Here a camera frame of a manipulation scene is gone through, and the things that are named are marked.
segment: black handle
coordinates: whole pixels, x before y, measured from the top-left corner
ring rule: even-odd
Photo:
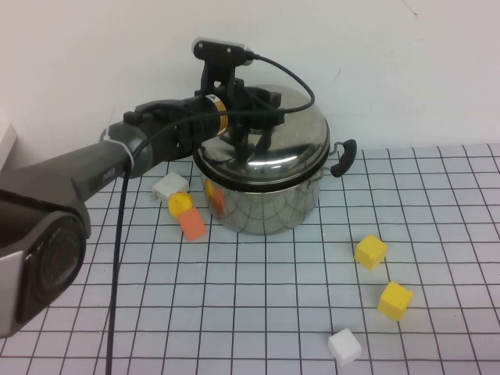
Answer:
[[[354,139],[349,139],[342,144],[344,148],[344,153],[337,164],[330,168],[330,172],[334,177],[340,177],[344,175],[349,168],[351,168],[354,160],[356,159],[356,153],[358,151],[358,145]]]

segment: white wall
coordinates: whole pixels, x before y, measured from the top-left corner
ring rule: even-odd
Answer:
[[[15,142],[16,133],[12,125],[7,124],[2,111],[0,111],[0,170],[2,170]]]
[[[500,2],[406,3],[418,19],[402,0],[0,0],[0,108],[19,135],[11,165],[95,142],[113,109],[118,120],[191,96],[201,35],[298,73],[336,141],[500,141]],[[291,84],[262,63],[238,75]]]

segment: white cube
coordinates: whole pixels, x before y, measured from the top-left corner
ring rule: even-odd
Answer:
[[[339,366],[347,365],[361,355],[361,345],[349,329],[341,330],[328,339],[328,348]]]
[[[153,185],[151,198],[155,201],[158,197],[160,197],[165,204],[168,204],[169,198],[172,194],[178,193],[179,191],[186,192],[188,190],[188,180],[179,176],[175,172],[170,172]]]

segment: toy block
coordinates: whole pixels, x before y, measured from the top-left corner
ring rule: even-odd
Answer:
[[[401,320],[412,300],[413,292],[391,281],[382,293],[378,310],[394,320]]]
[[[203,218],[196,208],[193,207],[180,213],[177,219],[188,241],[193,241],[206,234]]]
[[[189,193],[175,193],[169,199],[169,211],[176,219],[181,213],[193,208],[193,198]]]
[[[151,199],[155,201],[160,197],[167,203],[172,195],[179,191],[186,192],[189,190],[189,183],[184,177],[177,173],[170,172],[152,187]]]
[[[341,330],[328,338],[328,348],[339,366],[347,365],[361,355],[361,344],[349,329]]]
[[[368,270],[375,268],[388,253],[388,246],[373,235],[368,235],[358,243],[354,259],[363,264]]]

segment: orange block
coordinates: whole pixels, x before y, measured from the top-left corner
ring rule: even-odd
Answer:
[[[203,218],[195,207],[180,213],[177,219],[188,241],[193,241],[206,234]]]

